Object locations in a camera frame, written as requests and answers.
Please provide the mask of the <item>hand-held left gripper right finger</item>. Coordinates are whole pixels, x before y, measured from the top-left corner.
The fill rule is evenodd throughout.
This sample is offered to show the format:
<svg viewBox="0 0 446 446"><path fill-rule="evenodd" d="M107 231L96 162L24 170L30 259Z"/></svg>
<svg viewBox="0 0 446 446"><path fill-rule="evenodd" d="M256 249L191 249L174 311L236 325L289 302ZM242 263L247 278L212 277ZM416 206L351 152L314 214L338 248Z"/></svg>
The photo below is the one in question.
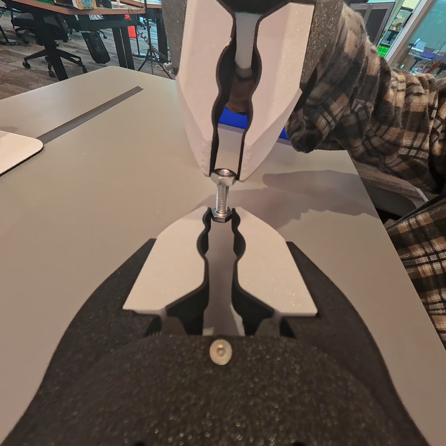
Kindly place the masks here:
<svg viewBox="0 0 446 446"><path fill-rule="evenodd" d="M231 304L245 335L254 335L262 321L315 317L318 313L286 240L247 210L232 211L236 261Z"/></svg>

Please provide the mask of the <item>black tripod light stand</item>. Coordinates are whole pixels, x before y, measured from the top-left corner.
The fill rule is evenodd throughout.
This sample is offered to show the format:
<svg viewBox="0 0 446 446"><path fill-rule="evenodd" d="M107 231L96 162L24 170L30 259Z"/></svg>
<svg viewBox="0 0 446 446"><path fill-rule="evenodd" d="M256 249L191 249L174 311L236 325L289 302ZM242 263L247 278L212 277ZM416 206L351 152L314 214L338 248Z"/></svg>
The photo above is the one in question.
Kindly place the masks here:
<svg viewBox="0 0 446 446"><path fill-rule="evenodd" d="M137 70L146 70L150 74L174 80L161 1L138 2L144 14L138 16L140 25L137 27L137 40L144 42L147 49Z"/></svg>

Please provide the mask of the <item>person's right hand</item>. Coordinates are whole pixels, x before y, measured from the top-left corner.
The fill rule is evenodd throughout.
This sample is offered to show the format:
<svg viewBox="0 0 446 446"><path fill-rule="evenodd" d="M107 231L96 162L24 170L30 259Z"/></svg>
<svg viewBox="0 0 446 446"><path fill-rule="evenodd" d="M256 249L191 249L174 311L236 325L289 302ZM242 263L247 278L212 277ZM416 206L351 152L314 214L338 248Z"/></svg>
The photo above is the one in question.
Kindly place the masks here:
<svg viewBox="0 0 446 446"><path fill-rule="evenodd" d="M235 114L246 115L249 106L249 97L254 84L253 75L242 77L235 74L231 85L230 96L225 105L226 109Z"/></svg>

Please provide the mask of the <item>black office chair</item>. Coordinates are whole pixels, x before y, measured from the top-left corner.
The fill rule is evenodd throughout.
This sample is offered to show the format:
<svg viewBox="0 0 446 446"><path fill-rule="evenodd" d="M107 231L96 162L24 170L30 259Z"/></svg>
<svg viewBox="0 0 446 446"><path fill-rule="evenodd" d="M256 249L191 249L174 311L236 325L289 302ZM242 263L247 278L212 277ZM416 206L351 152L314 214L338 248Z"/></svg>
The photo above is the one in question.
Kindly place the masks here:
<svg viewBox="0 0 446 446"><path fill-rule="evenodd" d="M83 74L88 73L82 58L67 52L59 47L60 42L70 40L68 28L65 22L57 15L38 16L31 13L19 13L12 16L11 23L16 36L25 40L25 35L34 37L37 45L43 49L23 58L22 66L30 70L30 61L34 59L44 59L47 66L47 73L50 78L58 81L68 79L63 60L76 65Z"/></svg>

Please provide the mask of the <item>white document stand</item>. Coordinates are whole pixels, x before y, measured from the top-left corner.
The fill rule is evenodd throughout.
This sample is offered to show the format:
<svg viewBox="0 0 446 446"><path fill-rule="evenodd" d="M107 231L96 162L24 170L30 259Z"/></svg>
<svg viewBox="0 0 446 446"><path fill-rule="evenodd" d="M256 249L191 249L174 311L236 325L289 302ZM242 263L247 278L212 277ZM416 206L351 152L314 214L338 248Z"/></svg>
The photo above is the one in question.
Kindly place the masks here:
<svg viewBox="0 0 446 446"><path fill-rule="evenodd" d="M35 138L0 131L0 174L6 174L40 153L44 144Z"/></svg>

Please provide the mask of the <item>grey cabinet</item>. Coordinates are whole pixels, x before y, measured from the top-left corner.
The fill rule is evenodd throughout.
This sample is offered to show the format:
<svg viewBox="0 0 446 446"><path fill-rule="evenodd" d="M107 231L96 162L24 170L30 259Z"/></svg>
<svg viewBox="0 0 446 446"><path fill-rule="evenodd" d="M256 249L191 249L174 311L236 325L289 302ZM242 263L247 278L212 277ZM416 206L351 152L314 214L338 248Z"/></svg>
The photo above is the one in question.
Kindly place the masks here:
<svg viewBox="0 0 446 446"><path fill-rule="evenodd" d="M389 16L395 5L394 1L351 1L349 6L364 20L370 41L377 45Z"/></svg>

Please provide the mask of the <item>silver hex bolt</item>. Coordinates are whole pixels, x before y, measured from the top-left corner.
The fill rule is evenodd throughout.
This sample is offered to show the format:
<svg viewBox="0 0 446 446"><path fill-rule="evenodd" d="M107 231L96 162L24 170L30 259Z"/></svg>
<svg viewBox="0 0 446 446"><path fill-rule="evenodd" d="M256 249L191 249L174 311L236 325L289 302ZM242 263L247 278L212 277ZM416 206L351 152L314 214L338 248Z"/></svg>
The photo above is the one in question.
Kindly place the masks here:
<svg viewBox="0 0 446 446"><path fill-rule="evenodd" d="M237 179L236 173L227 168L220 168L214 170L210 175L211 180L216 185L216 205L218 213L225 213L229 209L229 189L232 187Z"/></svg>

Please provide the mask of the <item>blue plastic bin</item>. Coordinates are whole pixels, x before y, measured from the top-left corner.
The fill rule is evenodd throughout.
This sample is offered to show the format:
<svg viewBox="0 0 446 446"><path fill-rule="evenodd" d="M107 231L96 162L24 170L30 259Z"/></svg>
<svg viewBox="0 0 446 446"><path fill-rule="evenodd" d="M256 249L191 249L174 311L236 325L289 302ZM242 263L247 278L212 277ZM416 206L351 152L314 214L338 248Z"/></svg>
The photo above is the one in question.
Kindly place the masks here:
<svg viewBox="0 0 446 446"><path fill-rule="evenodd" d="M218 128L219 129L224 128L229 131L234 131L243 134L247 125L248 125L247 115L236 114L231 112L227 108L224 108L219 119ZM283 127L277 141L283 144L291 145L291 142L286 134L285 127Z"/></svg>

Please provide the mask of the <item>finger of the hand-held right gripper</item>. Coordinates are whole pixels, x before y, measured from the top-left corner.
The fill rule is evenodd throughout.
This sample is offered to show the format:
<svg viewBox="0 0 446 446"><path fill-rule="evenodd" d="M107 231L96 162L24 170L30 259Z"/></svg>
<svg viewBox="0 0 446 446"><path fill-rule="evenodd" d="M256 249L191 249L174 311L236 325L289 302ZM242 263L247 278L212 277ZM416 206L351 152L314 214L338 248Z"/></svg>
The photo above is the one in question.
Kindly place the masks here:
<svg viewBox="0 0 446 446"><path fill-rule="evenodd" d="M206 177L213 170L218 64L231 44L232 28L232 15L218 1L187 1L176 86L188 142Z"/></svg>
<svg viewBox="0 0 446 446"><path fill-rule="evenodd" d="M302 94L313 13L311 4L288 3L259 21L256 48L261 73L251 98L253 111L244 135L239 181L246 181L270 153Z"/></svg>

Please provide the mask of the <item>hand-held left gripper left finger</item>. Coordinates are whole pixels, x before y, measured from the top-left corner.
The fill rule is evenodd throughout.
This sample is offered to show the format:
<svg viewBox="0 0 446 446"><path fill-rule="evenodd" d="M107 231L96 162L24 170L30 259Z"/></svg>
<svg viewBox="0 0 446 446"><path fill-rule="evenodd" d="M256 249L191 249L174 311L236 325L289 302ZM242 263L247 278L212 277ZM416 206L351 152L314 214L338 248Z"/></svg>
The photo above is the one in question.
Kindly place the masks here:
<svg viewBox="0 0 446 446"><path fill-rule="evenodd" d="M156 238L123 305L143 315L177 318L188 334L202 334L209 304L208 234L211 211L200 207Z"/></svg>

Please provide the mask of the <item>person's torso plaid shirt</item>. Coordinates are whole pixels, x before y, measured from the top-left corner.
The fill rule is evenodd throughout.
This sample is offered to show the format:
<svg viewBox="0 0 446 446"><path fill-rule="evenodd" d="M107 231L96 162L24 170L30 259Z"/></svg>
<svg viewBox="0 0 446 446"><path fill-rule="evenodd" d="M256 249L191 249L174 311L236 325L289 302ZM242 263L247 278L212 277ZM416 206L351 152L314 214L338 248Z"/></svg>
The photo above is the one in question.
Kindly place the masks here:
<svg viewBox="0 0 446 446"><path fill-rule="evenodd" d="M404 268L446 345L446 196L441 194L394 222L389 235Z"/></svg>

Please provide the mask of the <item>person's right forearm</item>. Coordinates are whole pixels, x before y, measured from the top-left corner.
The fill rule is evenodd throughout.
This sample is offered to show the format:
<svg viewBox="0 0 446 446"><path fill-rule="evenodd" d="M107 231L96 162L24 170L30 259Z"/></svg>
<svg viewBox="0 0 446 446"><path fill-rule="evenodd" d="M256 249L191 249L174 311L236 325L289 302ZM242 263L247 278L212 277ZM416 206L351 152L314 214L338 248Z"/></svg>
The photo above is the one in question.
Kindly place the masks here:
<svg viewBox="0 0 446 446"><path fill-rule="evenodd" d="M293 148L347 150L353 159L424 192L445 192L446 83L431 74L391 70L344 5L337 39L317 66L317 81L285 130Z"/></svg>

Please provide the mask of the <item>wooden desk black legs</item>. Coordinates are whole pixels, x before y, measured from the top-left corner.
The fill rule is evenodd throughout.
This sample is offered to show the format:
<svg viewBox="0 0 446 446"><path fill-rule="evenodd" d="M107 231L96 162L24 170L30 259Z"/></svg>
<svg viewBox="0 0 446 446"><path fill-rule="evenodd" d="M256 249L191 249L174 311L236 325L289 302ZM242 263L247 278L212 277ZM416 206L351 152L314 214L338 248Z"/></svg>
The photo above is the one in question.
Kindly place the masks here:
<svg viewBox="0 0 446 446"><path fill-rule="evenodd" d="M124 1L115 8L77 9L61 4L49 4L36 0L4 1L6 6L34 16L57 15L69 29L92 31L111 29L120 67L135 70L128 26L137 26L136 19L144 14L138 1Z"/></svg>

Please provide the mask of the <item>black bag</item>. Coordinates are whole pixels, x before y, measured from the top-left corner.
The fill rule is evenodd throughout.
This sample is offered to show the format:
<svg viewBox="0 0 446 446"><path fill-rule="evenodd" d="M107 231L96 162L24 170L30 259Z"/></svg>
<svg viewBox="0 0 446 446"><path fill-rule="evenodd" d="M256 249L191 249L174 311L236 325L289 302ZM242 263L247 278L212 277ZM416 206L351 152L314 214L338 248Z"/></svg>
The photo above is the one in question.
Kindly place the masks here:
<svg viewBox="0 0 446 446"><path fill-rule="evenodd" d="M81 34L93 61L103 65L109 63L110 55L99 32L97 30L81 31Z"/></svg>

